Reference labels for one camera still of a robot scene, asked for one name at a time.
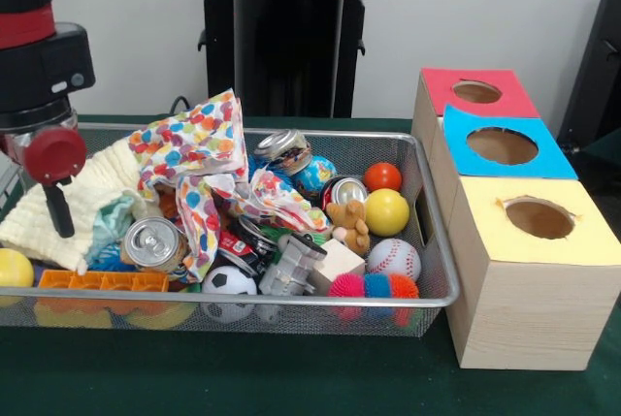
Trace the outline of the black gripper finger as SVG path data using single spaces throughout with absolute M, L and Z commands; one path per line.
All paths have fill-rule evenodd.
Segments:
M 75 234 L 75 228 L 63 191 L 57 185 L 45 185 L 44 193 L 56 233 L 63 239 L 72 237 Z

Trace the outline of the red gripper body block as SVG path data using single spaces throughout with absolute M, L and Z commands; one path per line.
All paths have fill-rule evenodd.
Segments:
M 24 150 L 24 168 L 42 185 L 76 176 L 86 160 L 86 145 L 73 128 L 42 129 Z

